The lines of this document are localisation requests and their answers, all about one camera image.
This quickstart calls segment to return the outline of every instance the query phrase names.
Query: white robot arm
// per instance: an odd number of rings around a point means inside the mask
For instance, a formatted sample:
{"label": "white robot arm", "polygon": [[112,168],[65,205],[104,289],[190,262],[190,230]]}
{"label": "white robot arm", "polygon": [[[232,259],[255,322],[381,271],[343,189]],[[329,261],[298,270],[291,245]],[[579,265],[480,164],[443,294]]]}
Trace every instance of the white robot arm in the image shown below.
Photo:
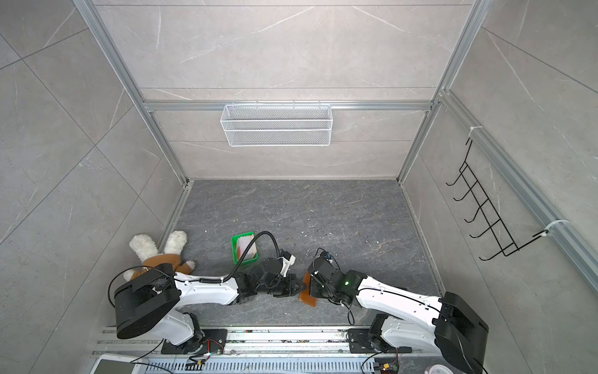
{"label": "white robot arm", "polygon": [[368,342],[380,352],[397,348],[439,352],[457,369],[483,370],[488,325],[456,294],[425,296],[384,284],[364,273],[342,273],[323,251],[308,269],[315,281],[311,294],[333,303],[359,305],[378,314]]}
{"label": "white robot arm", "polygon": [[[197,318],[175,308],[200,303],[230,305],[250,301],[258,293],[286,297],[305,288],[287,273],[295,257],[267,259],[250,273],[204,277],[175,273],[159,265],[119,287],[114,294],[117,336],[129,339],[150,332],[163,337],[181,353],[194,352],[204,340]],[[458,295],[442,298],[415,294],[371,276],[350,270],[342,273],[327,252],[312,261],[310,294],[347,308],[358,305],[380,312],[367,334],[380,352],[408,348],[438,352],[454,367],[480,374],[486,351],[488,325]]]}

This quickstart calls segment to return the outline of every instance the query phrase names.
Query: wire mesh basket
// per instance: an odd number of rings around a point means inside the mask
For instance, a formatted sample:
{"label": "wire mesh basket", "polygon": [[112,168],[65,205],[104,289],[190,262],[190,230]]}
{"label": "wire mesh basket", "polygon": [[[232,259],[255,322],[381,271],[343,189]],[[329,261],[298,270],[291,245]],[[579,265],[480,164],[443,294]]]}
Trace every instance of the wire mesh basket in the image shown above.
{"label": "wire mesh basket", "polygon": [[229,104],[220,123],[231,147],[330,145],[332,109],[325,104]]}

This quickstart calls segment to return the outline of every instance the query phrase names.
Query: brown plush body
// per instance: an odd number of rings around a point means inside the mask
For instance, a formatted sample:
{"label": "brown plush body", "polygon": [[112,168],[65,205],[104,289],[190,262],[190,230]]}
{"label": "brown plush body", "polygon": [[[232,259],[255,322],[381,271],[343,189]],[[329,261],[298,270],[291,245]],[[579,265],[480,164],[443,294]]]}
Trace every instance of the brown plush body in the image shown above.
{"label": "brown plush body", "polygon": [[[174,269],[175,272],[191,274],[191,272],[193,271],[193,269],[191,268],[191,266],[189,266],[188,263],[181,264],[181,256],[178,254],[159,254],[157,256],[148,258],[142,263],[142,265],[156,267],[160,264],[166,263],[171,264],[172,269]],[[134,271],[131,279],[137,278],[139,275],[142,275],[146,271],[146,269]]]}

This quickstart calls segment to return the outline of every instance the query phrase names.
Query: zip tie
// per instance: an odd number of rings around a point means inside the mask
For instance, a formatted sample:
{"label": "zip tie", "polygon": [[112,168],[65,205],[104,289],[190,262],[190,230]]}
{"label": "zip tie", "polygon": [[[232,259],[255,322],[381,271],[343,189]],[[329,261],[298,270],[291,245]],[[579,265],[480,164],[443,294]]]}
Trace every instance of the zip tie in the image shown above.
{"label": "zip tie", "polygon": [[569,221],[567,221],[567,220],[556,220],[556,221],[552,221],[551,223],[549,223],[549,224],[548,224],[548,225],[547,225],[547,226],[544,228],[544,232],[543,232],[543,233],[541,233],[541,234],[540,234],[540,236],[546,236],[546,235],[548,235],[548,231],[549,231],[550,227],[551,227],[552,225],[554,225],[554,224],[557,224],[557,223],[559,223],[559,222],[563,222],[563,223],[564,223],[564,222],[567,222],[567,223],[569,223]]}
{"label": "zip tie", "polygon": [[483,126],[471,126],[471,127],[469,128],[469,135],[467,135],[467,137],[468,137],[468,138],[471,138],[471,132],[472,132],[474,129],[481,129],[482,127],[483,127]]}

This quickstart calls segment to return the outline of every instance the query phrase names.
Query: black wire rack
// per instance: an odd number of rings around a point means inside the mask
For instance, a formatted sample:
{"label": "black wire rack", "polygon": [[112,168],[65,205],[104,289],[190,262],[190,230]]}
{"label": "black wire rack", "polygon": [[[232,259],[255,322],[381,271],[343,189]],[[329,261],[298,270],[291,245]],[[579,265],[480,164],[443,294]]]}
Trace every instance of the black wire rack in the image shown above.
{"label": "black wire rack", "polygon": [[[488,196],[488,194],[486,193],[486,190],[484,189],[484,187],[481,185],[480,181],[478,180],[478,177],[475,176],[474,171],[469,167],[469,164],[467,163],[467,157],[469,156],[469,151],[471,150],[471,138],[467,139],[467,142],[465,142],[465,145],[469,145],[469,147],[467,148],[467,153],[465,154],[465,160],[463,160],[463,163],[461,164],[461,166],[459,167],[459,176],[457,177],[457,179],[455,179],[454,182],[452,183],[447,183],[447,186],[453,186],[455,183],[458,182],[459,179],[463,179],[463,181],[465,182],[465,184],[467,185],[467,187],[469,188],[469,190],[467,190],[467,192],[465,193],[465,195],[463,195],[463,197],[461,197],[460,199],[455,199],[453,197],[453,200],[455,201],[461,201],[463,200],[469,193],[471,193],[471,195],[474,197],[475,203],[478,205],[478,209],[475,211],[474,214],[474,218],[472,218],[471,220],[466,220],[464,219],[465,222],[467,223],[472,223],[476,217],[478,216],[478,213],[482,213],[482,216],[484,217],[484,219],[486,220],[486,223],[488,224],[488,228],[486,230],[484,230],[481,234],[476,235],[476,236],[472,236],[471,234],[469,235],[472,238],[479,238],[480,236],[484,235],[486,232],[491,231],[492,235],[494,236],[494,239],[496,240],[496,243],[498,244],[498,247],[501,249],[499,250],[497,253],[495,253],[494,255],[490,256],[487,259],[482,259],[480,257],[480,260],[482,261],[488,261],[491,260],[493,258],[495,258],[496,256],[498,256],[499,254],[503,254],[505,257],[510,256],[511,254],[514,254],[515,252],[519,251],[520,249],[522,249],[523,247],[525,247],[528,244],[531,244],[533,242],[535,242],[536,240],[538,240],[539,238],[542,238],[547,232],[548,230],[542,230],[534,235],[532,235],[532,240],[530,240],[529,242],[523,244],[523,245],[517,245],[517,243],[515,243],[515,239],[513,239],[513,236],[511,235],[511,233],[509,232],[509,229],[507,228],[507,226],[505,225],[504,221],[502,220],[501,215],[498,213],[498,211],[496,210],[496,208],[494,207],[494,204],[492,203],[492,200],[490,200],[490,197]],[[463,173],[469,170],[469,172],[471,173],[471,175],[474,176],[475,181],[473,182],[473,184],[470,184],[467,179],[465,178],[465,176],[463,175]],[[473,188],[475,187],[475,185],[480,186],[480,189],[482,190],[482,192],[484,193],[484,199],[478,199],[478,197],[475,195]],[[488,216],[486,215],[486,213],[484,212],[483,206],[486,204],[490,204],[490,206],[492,207],[492,209],[494,210],[494,212],[496,213],[496,216],[498,217],[498,219],[494,222],[494,223],[490,223],[490,221],[488,220]],[[509,235],[510,238],[510,243],[508,243],[508,245],[506,245],[505,247],[502,246],[501,242],[499,241],[498,237],[496,236],[495,233],[495,227],[497,224],[502,225],[502,227],[504,227],[505,231],[507,232],[507,234]],[[511,247],[515,247],[514,250],[510,251],[510,252],[506,252],[507,249],[511,248]]]}

